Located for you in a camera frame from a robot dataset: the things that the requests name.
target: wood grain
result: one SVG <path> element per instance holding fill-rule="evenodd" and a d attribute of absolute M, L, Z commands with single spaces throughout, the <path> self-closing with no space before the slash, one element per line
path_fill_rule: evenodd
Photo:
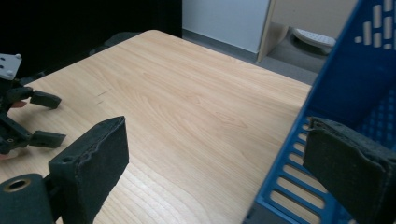
<path fill-rule="evenodd" d="M 60 96 L 60 107 L 9 115 L 67 137 L 0 161 L 0 182 L 47 175 L 48 161 L 91 126 L 123 115 L 130 164 L 95 223 L 189 224 L 243 220 L 310 88 L 158 31 L 30 86 Z"/>

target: table surface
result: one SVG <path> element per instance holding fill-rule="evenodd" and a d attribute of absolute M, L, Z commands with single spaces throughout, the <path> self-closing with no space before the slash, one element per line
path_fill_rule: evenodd
<path fill-rule="evenodd" d="M 30 132 L 67 136 L 59 148 L 21 148 L 0 161 L 0 182 L 47 175 L 48 162 L 94 124 L 126 118 L 130 163 L 95 223 L 241 223 L 310 90 L 158 31 L 28 86 L 61 105 L 9 116 Z"/>

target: white object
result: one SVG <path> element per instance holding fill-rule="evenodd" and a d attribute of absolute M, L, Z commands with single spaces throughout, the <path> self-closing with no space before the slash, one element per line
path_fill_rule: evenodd
<path fill-rule="evenodd" d="M 301 29 L 293 29 L 293 34 L 306 44 L 318 48 L 332 48 L 335 45 L 335 39 L 326 35 L 319 35 Z"/>

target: screw hole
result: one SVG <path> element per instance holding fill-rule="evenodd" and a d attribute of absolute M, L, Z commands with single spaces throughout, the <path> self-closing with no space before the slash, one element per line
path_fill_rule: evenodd
<path fill-rule="evenodd" d="M 30 183 L 31 183 L 30 179 L 15 180 L 12 183 L 6 185 L 4 187 L 4 191 L 5 192 L 15 192 L 15 191 L 26 188 L 28 185 L 30 185 Z"/>
<path fill-rule="evenodd" d="M 72 161 L 72 160 L 73 160 L 73 157 L 65 157 L 65 158 L 62 160 L 62 162 L 68 163 L 68 162 L 70 162 L 70 161 Z"/>
<path fill-rule="evenodd" d="M 247 216 L 246 216 L 246 219 L 251 219 L 251 217 L 254 215 L 255 212 L 256 212 L 256 210 L 255 210 L 254 208 L 252 208 L 252 209 L 248 212 L 248 214 L 247 214 Z"/>

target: crate slot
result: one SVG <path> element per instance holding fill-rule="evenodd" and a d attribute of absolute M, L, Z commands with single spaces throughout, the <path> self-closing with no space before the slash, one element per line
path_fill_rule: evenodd
<path fill-rule="evenodd" d="M 302 153 L 304 153 L 305 151 L 305 145 L 301 144 L 301 143 L 294 143 L 293 147 L 299 151 L 301 151 Z"/>
<path fill-rule="evenodd" d="M 300 138 L 301 140 L 303 140 L 305 142 L 306 142 L 306 137 L 307 137 L 306 133 L 299 133 L 298 134 L 298 138 Z"/>
<path fill-rule="evenodd" d="M 306 130 L 306 131 L 309 129 L 309 125 L 308 124 L 304 124 L 302 127 L 303 127 L 303 130 Z"/>
<path fill-rule="evenodd" d="M 280 177 L 276 183 L 282 188 L 289 190 L 291 193 L 305 199 L 307 202 L 312 203 L 315 207 L 319 209 L 324 208 L 324 202 L 318 195 L 289 181 L 287 178 Z"/>
<path fill-rule="evenodd" d="M 392 4 L 393 0 L 385 0 L 384 1 L 384 11 L 385 12 L 389 12 L 393 10 L 393 4 Z"/>
<path fill-rule="evenodd" d="M 308 223 L 320 223 L 320 218 L 306 209 L 304 206 L 301 206 L 299 203 L 295 202 L 292 198 L 289 198 L 283 195 L 281 192 L 276 190 L 271 192 L 270 198 L 281 205 L 282 207 L 291 211 L 294 215 L 300 217 Z"/>
<path fill-rule="evenodd" d="M 295 154 L 295 153 L 290 153 L 290 154 L 289 154 L 289 159 L 290 159 L 291 161 L 296 162 L 296 163 L 299 164 L 299 165 L 303 165 L 303 158 L 302 158 L 301 156 Z"/>
<path fill-rule="evenodd" d="M 296 169 L 295 167 L 286 164 L 283 166 L 283 171 L 285 171 L 287 174 L 294 176 L 295 178 L 305 182 L 305 184 L 313 187 L 314 189 L 317 189 L 323 193 L 326 193 L 327 190 L 312 176 L 303 173 L 302 171 Z"/>

